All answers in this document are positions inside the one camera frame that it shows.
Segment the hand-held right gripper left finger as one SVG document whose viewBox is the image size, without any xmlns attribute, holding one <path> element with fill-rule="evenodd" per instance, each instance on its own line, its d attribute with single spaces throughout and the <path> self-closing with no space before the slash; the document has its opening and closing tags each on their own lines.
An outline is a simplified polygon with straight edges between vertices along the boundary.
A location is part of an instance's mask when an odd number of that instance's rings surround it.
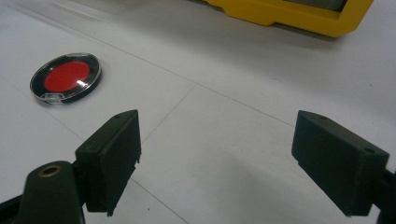
<svg viewBox="0 0 396 224">
<path fill-rule="evenodd" d="M 77 150 L 78 170 L 88 181 L 89 212 L 111 217 L 141 157 L 137 110 L 111 117 Z"/>
</svg>

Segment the yellow plastic box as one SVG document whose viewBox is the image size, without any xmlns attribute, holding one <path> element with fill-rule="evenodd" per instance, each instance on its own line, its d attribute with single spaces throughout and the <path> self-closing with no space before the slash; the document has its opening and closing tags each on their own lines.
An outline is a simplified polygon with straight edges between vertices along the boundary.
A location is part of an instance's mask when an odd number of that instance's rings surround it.
<svg viewBox="0 0 396 224">
<path fill-rule="evenodd" d="M 329 37 L 355 31 L 374 0 L 346 0 L 341 11 L 289 0 L 204 0 L 230 17 L 270 26 L 274 23 Z"/>
</svg>

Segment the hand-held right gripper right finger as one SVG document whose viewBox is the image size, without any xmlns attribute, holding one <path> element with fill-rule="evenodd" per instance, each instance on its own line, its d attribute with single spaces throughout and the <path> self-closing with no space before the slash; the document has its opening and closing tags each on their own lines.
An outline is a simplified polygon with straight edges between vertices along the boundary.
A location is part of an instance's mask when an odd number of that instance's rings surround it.
<svg viewBox="0 0 396 224">
<path fill-rule="evenodd" d="M 348 217 L 389 214 L 389 154 L 335 121 L 299 111 L 292 156 Z"/>
</svg>

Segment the round black red compact case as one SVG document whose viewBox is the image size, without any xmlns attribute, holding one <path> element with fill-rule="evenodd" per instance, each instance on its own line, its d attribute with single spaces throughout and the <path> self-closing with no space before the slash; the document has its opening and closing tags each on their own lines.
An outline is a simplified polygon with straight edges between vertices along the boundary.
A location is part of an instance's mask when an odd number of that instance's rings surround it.
<svg viewBox="0 0 396 224">
<path fill-rule="evenodd" d="M 42 65 L 30 81 L 30 90 L 46 104 L 70 104 L 92 92 L 101 77 L 102 67 L 94 55 L 69 53 Z"/>
</svg>

